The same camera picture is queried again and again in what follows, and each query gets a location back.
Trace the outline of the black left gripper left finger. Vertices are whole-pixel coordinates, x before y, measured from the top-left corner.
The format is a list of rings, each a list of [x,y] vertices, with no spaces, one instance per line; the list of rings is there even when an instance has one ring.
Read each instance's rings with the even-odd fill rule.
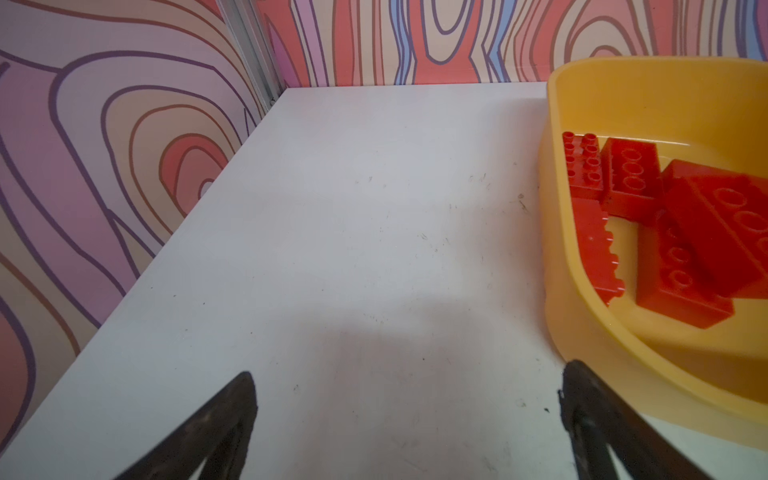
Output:
[[[256,386],[243,371],[118,477],[238,479],[257,413]]]

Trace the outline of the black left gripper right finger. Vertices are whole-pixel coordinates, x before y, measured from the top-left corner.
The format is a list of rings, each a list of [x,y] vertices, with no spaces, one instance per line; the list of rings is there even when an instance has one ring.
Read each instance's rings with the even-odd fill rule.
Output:
[[[617,457],[633,479],[708,479],[587,364],[569,361],[558,392],[580,479],[616,479]]]

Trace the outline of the red lego brick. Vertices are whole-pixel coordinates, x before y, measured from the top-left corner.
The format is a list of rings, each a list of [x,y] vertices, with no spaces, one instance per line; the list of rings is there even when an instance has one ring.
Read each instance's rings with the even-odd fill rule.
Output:
[[[654,143],[610,137],[601,151],[603,209],[610,215],[647,224],[660,208],[661,170]]]
[[[751,177],[673,178],[664,201],[719,294],[767,297],[767,194]]]
[[[702,186],[705,190],[712,190],[715,187],[731,186],[740,177],[741,173],[674,159],[661,173],[660,196],[665,195],[680,179]]]
[[[638,229],[638,306],[706,329],[734,315],[733,301],[717,293],[678,224],[658,210]]]
[[[611,252],[614,236],[607,229],[609,215],[592,199],[575,198],[572,209],[582,265],[600,299],[609,305],[626,290],[616,276],[619,258]]]
[[[573,198],[597,200],[604,194],[598,137],[593,133],[562,134],[570,193]]]

